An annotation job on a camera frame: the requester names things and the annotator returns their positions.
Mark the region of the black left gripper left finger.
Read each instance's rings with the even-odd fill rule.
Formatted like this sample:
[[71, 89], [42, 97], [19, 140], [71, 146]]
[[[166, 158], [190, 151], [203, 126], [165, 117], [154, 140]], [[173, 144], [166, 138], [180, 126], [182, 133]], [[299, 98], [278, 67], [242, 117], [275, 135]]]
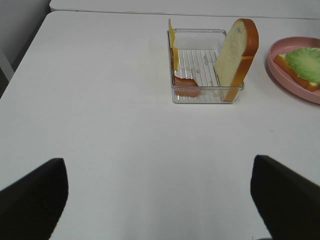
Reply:
[[65, 161], [53, 158], [0, 192], [2, 240], [48, 240], [69, 194]]

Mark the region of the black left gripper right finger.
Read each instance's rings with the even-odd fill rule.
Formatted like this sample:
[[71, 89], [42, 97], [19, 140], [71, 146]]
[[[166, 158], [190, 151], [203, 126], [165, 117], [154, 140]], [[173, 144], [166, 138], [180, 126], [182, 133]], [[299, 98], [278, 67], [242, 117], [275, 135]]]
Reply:
[[319, 185], [267, 155], [257, 155], [250, 194], [272, 239], [320, 238]]

